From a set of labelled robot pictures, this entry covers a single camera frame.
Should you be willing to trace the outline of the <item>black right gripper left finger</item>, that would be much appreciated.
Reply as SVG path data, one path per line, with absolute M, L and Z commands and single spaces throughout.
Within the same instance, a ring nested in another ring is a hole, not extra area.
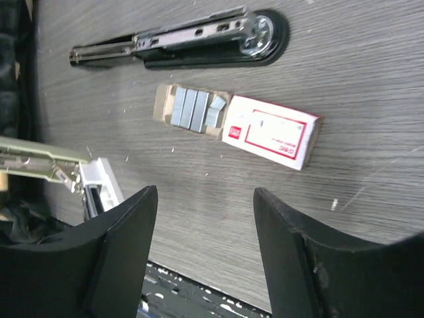
M 2 317 L 135 317 L 158 207 L 150 185 L 39 244 L 1 247 Z

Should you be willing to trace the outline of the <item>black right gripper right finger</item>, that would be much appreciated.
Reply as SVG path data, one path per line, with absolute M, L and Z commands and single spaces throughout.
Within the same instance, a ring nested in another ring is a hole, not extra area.
M 391 244 L 338 231 L 262 187 L 254 218 L 273 317 L 422 317 L 423 234 Z

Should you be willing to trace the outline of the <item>red white staple box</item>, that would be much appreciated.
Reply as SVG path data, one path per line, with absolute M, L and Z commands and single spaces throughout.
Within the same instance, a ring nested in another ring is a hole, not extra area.
M 177 127 L 170 124 L 177 87 L 210 91 L 227 99 L 221 128 L 208 128 L 202 135 L 297 171 L 308 165 L 323 124 L 322 116 L 226 91 L 163 83 L 156 90 L 156 122 Z

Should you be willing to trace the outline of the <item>silver staple strips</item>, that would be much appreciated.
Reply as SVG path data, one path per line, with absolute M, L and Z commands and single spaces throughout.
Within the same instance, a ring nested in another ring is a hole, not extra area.
M 199 134 L 220 129 L 226 106 L 227 99 L 217 93 L 177 87 L 170 124 Z

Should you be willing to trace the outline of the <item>black stapler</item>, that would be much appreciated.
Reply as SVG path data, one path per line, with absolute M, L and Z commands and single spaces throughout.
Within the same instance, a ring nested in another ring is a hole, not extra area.
M 290 41 L 279 11 L 245 6 L 206 17 L 74 46 L 73 67 L 113 68 L 142 62 L 148 70 L 262 67 L 274 63 Z

